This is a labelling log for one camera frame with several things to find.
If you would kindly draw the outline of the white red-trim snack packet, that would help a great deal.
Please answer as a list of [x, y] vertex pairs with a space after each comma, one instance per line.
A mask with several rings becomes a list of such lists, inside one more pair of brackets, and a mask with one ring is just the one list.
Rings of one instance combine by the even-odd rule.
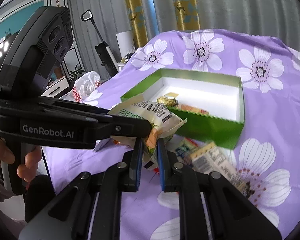
[[[147, 170], [156, 170], [156, 172], [159, 170], [158, 142], [159, 138], [156, 140], [154, 147], [147, 146], [147, 151], [144, 153], [143, 167]], [[163, 142], [166, 150], [173, 152], [178, 161], [186, 165], [191, 165], [189, 155], [199, 147], [195, 141], [176, 134], [163, 138]]]

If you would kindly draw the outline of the grey curtain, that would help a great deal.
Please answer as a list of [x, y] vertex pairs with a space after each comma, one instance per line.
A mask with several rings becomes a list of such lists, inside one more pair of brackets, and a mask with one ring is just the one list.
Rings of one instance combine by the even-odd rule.
[[[197, 0], [200, 29], [226, 29], [250, 35], [275, 36], [300, 51], [299, 0]], [[95, 50], [101, 40], [90, 21], [81, 15], [90, 9], [104, 40], [120, 57], [116, 34], [132, 31], [125, 0], [68, 0], [72, 28], [85, 71], [109, 74]]]

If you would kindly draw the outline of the white tv cabinet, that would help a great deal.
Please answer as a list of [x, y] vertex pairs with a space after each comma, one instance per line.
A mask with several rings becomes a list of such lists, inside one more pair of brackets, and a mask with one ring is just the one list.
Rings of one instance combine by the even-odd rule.
[[51, 98], [61, 98], [65, 94], [70, 92], [70, 85], [67, 78], [64, 76], [60, 79], [53, 81], [47, 86], [46, 90], [43, 92], [42, 96]]

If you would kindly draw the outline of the white red plastic bag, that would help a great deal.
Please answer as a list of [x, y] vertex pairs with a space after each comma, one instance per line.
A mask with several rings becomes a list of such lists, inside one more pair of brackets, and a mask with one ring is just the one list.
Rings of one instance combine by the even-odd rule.
[[75, 81], [75, 84], [69, 95], [77, 102], [84, 101], [101, 85], [101, 76], [95, 72], [90, 71], [85, 73]]

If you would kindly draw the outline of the white blue puff packet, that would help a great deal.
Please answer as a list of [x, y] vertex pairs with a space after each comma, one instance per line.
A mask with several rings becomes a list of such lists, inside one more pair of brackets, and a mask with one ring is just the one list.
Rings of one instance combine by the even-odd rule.
[[114, 141], [113, 138], [97, 140], [95, 148], [94, 148], [94, 152], [98, 152], [98, 151], [102, 150], [103, 148], [108, 147], [109, 145], [112, 145], [113, 141]]

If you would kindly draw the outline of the yellow patterned curtain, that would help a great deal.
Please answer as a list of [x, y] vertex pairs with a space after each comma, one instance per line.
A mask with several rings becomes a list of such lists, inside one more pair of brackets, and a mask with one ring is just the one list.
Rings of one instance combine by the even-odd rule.
[[162, 32], [200, 28], [197, 0], [125, 0], [125, 3], [137, 47]]

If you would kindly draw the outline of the potted green plant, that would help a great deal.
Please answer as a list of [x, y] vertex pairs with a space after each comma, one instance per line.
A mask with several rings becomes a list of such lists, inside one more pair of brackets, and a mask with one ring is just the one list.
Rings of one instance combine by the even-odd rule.
[[70, 74], [68, 76], [68, 82], [70, 86], [73, 86], [75, 84], [75, 81], [81, 77], [85, 73], [85, 70], [81, 67], [80, 64], [76, 64], [73, 71], [70, 71]]

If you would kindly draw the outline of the black white stick vacuum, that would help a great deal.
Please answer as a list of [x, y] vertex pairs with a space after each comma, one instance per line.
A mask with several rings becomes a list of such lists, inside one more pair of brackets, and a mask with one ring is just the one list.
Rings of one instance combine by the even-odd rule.
[[116, 74], [119, 73], [119, 67], [117, 66], [117, 61], [110, 49], [110, 46], [107, 44], [107, 42], [103, 39], [95, 21], [93, 14], [90, 9], [83, 12], [81, 15], [81, 20], [83, 22], [90, 21], [92, 25], [94, 26], [94, 29], [101, 40], [101, 43], [95, 46], [95, 50], [101, 60], [102, 66], [104, 66], [110, 75], [110, 77], [114, 77]]

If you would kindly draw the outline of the dark yellow candy packet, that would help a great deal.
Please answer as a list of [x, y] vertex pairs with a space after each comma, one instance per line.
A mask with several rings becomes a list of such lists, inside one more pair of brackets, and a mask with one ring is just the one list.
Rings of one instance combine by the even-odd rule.
[[157, 98], [157, 103], [163, 103], [164, 105], [168, 107], [177, 107], [178, 106], [178, 97], [179, 94], [177, 93], [167, 93], [163, 96], [160, 96]]

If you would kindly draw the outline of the white board panel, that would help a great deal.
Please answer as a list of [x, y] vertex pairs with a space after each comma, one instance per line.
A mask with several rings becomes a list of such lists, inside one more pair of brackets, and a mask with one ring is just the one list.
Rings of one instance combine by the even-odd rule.
[[117, 33], [116, 38], [122, 59], [129, 53], [135, 53], [133, 34], [130, 30]]

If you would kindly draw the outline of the yellow rice cracker packet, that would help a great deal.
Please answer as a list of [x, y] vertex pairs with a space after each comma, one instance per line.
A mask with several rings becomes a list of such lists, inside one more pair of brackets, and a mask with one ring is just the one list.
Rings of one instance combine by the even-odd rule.
[[206, 111], [204, 109], [193, 107], [193, 106], [183, 104], [183, 103], [180, 103], [177, 106], [177, 109], [182, 110], [182, 111], [188, 111], [188, 112], [191, 112], [191, 113], [196, 113], [196, 114], [203, 114], [203, 115], [209, 115], [210, 114], [208, 111]]

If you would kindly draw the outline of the beige biscuit pack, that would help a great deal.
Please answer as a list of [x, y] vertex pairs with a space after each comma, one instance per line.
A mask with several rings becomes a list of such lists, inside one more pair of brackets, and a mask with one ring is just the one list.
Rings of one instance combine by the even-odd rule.
[[190, 161], [197, 172], [204, 174], [219, 172], [248, 198], [250, 185], [243, 180], [226, 154], [213, 141], [191, 153]]

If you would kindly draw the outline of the green cardboard box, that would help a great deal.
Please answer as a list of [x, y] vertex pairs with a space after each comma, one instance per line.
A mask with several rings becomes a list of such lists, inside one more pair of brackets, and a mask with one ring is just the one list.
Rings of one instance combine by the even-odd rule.
[[121, 100], [142, 94], [145, 100], [156, 101], [168, 93], [176, 94], [179, 104], [208, 112], [200, 114], [171, 108], [171, 112], [187, 120], [177, 130], [178, 135], [199, 141], [212, 140], [231, 150], [235, 148], [245, 123], [243, 85], [239, 77], [162, 68], [137, 83]]

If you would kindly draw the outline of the cream corn yam packet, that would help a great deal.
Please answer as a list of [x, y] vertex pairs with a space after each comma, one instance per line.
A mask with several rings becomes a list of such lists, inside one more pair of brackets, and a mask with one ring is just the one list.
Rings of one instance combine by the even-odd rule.
[[158, 165], [157, 140], [163, 139], [164, 142], [168, 142], [176, 131], [187, 123], [186, 119], [183, 120], [172, 113], [165, 104], [145, 100], [142, 94], [117, 104], [109, 113], [149, 121], [152, 129], [143, 137], [143, 162], [150, 165], [149, 170]]

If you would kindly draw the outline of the purple floral tablecloth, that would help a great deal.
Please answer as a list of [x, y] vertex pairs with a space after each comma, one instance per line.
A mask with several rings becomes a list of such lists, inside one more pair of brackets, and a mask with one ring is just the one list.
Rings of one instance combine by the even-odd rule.
[[[249, 200], [287, 238], [300, 222], [300, 53], [275, 37], [168, 31], [82, 102], [111, 109], [159, 68], [241, 78], [245, 126], [234, 152], [225, 152], [251, 183]], [[56, 194], [82, 171], [102, 172], [129, 150], [113, 142], [99, 151], [43, 147]], [[140, 191], [122, 196], [120, 239], [180, 239], [178, 195], [160, 190], [159, 176], [143, 169]]]

